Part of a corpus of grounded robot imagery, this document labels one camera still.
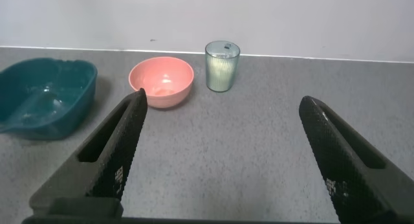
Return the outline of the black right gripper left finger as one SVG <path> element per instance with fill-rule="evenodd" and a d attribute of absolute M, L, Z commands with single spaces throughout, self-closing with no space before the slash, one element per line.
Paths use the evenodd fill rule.
<path fill-rule="evenodd" d="M 33 213 L 46 213 L 59 198 L 121 200 L 146 114 L 144 89 L 127 95 L 32 195 Z"/>

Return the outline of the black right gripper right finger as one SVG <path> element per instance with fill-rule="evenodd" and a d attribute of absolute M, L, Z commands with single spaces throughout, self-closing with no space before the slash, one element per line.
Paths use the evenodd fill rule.
<path fill-rule="evenodd" d="M 341 223 L 412 223 L 413 180 L 327 104 L 305 96 L 301 123 Z"/>

